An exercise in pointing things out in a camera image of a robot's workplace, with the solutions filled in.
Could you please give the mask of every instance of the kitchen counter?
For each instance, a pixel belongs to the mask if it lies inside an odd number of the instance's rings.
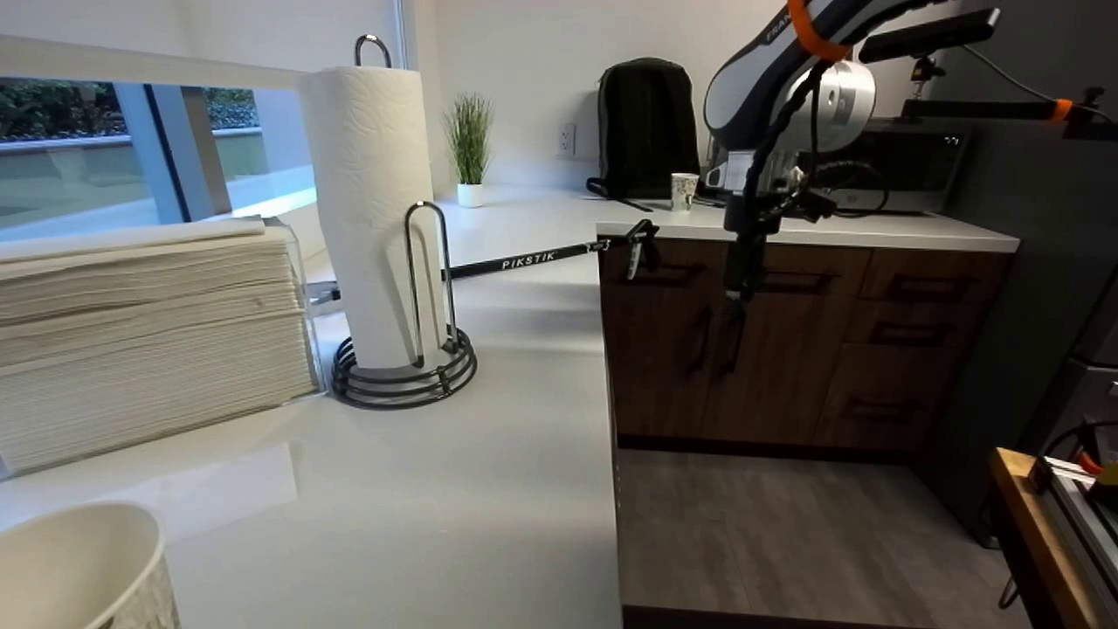
[[[450,255],[592,241],[644,216],[572,191],[504,191],[483,209],[448,205]],[[653,219],[664,239],[727,239],[715,209]],[[776,241],[1016,247],[943,216],[787,219]],[[2,481],[0,529],[88,500],[152,508],[186,629],[620,626],[597,260],[460,279],[454,295],[483,360],[454,400],[366,414],[309,394],[72,463]],[[341,316],[322,316],[316,337],[327,354]]]

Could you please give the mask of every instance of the white wall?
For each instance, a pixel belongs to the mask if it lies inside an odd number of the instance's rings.
[[[597,76],[634,56],[674,61],[692,76],[698,141],[702,93],[783,0],[413,0],[434,4],[427,26],[435,32],[440,111],[460,90],[477,90],[496,107],[493,184],[584,184],[597,175],[597,131],[585,97]],[[881,111],[913,93],[909,64],[874,70],[882,84]]]
[[[55,41],[62,51],[53,76],[66,76],[72,67],[97,64],[88,56],[104,51],[152,51],[172,61],[190,61],[190,70],[207,64],[243,64],[276,70],[322,70],[348,67],[352,37],[378,32],[394,51],[398,11],[394,0],[2,0],[0,41],[31,37]],[[17,61],[2,61],[0,75],[19,75]]]

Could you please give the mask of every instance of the white cup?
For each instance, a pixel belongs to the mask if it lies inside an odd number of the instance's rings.
[[[669,173],[669,209],[692,209],[698,191],[694,173]]]
[[[157,521],[95,504],[0,532],[0,626],[177,626]]]

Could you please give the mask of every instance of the cabinet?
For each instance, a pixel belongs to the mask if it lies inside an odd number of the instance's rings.
[[[602,253],[619,438],[920,451],[1005,255],[767,244],[736,319],[727,244]]]

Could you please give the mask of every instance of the paper towel roll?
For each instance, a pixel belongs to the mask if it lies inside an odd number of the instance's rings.
[[[338,272],[358,366],[409,366],[440,346],[443,316],[423,309],[415,344],[404,265],[404,209],[434,198],[423,84],[409,70],[348,67],[301,81],[316,183],[316,219]],[[435,239],[420,228],[420,301],[435,283]]]

